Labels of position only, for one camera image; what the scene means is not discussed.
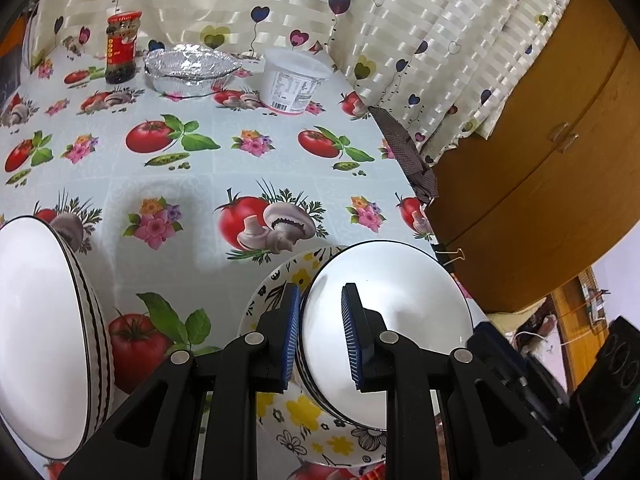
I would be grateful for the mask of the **black patterned box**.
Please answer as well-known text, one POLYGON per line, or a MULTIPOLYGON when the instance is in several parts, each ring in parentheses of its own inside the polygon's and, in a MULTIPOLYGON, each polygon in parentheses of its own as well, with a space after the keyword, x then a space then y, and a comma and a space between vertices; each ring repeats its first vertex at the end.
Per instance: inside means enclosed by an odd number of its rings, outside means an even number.
POLYGON ((22 51, 14 48, 0 60, 0 105, 5 106, 21 84, 22 51))

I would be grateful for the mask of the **yellow flower patterned plate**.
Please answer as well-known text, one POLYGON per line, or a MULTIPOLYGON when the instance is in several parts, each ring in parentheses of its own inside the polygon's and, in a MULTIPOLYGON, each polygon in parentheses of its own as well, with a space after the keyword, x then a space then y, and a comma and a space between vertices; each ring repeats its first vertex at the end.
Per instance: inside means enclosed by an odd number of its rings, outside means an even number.
MULTIPOLYGON (((285 286, 296 284, 306 292, 312 279, 342 246, 324 246, 295 255, 269 272, 250 297, 238 333, 256 330, 259 318, 280 306, 285 286)), ((386 459, 386 433, 346 422, 320 408, 293 375, 282 394, 259 393, 256 401, 258 426, 272 440, 306 462, 357 468, 386 459)))

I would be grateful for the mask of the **floral vegetable tablecloth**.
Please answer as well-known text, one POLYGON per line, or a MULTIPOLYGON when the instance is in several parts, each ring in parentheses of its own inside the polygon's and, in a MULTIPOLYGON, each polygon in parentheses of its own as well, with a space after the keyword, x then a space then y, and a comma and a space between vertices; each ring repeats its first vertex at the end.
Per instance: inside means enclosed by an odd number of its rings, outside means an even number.
MULTIPOLYGON (((334 74, 301 115, 258 96, 262 64, 202 98, 139 74, 111 86, 88 55, 55 50, 2 106, 1 229, 31 216, 66 241, 98 297, 114 404, 170 350, 239 335, 254 291, 285 260, 396 240, 434 254, 436 191, 405 129, 334 74)), ((6 424, 6 479, 54 479, 66 460, 6 424)))

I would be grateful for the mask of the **white plastic tub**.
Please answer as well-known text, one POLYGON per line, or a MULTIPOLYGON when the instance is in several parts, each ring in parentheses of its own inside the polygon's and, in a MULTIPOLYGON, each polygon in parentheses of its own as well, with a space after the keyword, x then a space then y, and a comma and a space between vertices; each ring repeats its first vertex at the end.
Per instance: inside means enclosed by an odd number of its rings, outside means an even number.
POLYGON ((276 113, 301 115, 320 86, 333 74, 311 55, 283 48, 265 50, 259 97, 276 113))

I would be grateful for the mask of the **white black-rimmed plate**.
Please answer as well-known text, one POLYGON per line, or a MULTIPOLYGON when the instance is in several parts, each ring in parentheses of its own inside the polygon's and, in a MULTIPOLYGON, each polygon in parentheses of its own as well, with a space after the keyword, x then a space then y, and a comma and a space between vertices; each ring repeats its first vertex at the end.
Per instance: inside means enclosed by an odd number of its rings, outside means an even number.
POLYGON ((312 279, 300 312, 296 356, 300 388, 323 411, 356 426, 386 428, 386 394, 361 393, 350 374, 342 288, 357 286, 363 307, 419 347, 448 354, 473 333, 460 287, 427 252, 394 240, 369 240, 332 257, 312 279))

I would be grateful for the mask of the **red-lidded sauce jar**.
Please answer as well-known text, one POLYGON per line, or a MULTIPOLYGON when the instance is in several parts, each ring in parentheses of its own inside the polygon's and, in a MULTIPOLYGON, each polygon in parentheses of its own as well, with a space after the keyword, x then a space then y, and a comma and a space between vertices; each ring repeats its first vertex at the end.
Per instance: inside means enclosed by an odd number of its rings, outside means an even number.
POLYGON ((107 19, 104 77, 108 84, 122 84, 134 78, 141 17, 141 11, 129 11, 107 19))

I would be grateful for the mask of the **aluminium foil container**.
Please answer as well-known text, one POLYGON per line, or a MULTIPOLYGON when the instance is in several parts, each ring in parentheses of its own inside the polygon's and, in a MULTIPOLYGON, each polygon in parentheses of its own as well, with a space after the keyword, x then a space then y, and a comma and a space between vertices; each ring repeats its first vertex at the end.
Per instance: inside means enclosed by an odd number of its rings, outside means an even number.
POLYGON ((242 63, 200 44, 177 44, 148 52, 143 66, 146 80, 158 93, 189 99, 223 89, 242 63))

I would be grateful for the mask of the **stack of white ribbed bowls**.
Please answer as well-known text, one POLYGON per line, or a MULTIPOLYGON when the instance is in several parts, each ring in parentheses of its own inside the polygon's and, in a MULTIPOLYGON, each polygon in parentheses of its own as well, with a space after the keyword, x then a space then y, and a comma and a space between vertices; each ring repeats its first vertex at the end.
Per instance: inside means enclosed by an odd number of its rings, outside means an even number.
POLYGON ((1 415, 34 452, 72 457, 110 416, 114 359, 70 246, 31 216, 1 229, 1 415))

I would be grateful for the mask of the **heart patterned curtain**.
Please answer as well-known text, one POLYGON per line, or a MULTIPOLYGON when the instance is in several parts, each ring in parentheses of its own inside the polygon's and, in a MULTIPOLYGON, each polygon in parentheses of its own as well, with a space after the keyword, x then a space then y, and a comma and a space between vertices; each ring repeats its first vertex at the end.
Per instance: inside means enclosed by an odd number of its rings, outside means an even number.
POLYGON ((29 63, 60 44, 102 54, 107 18, 138 11, 162 44, 249 55, 287 47, 329 55, 363 102, 387 110, 436 162, 489 136, 570 0, 37 0, 29 63))

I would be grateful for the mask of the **wooden cabinet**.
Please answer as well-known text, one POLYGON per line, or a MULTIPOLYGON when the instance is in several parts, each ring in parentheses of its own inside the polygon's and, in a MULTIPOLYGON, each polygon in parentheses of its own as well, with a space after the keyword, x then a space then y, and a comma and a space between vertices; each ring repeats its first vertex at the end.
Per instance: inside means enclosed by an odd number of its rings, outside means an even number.
POLYGON ((639 48, 611 0, 570 0, 491 137, 435 174, 428 218, 485 311, 532 304, 619 242, 639 219, 639 48))

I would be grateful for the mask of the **binder clip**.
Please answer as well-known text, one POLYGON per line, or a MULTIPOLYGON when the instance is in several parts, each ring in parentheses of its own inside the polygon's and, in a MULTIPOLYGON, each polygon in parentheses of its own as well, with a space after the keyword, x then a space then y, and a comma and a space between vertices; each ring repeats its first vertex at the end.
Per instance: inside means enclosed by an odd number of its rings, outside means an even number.
POLYGON ((437 261, 442 266, 449 266, 456 261, 464 261, 465 253, 462 248, 457 248, 456 250, 448 249, 442 244, 433 245, 434 254, 436 256, 437 261))

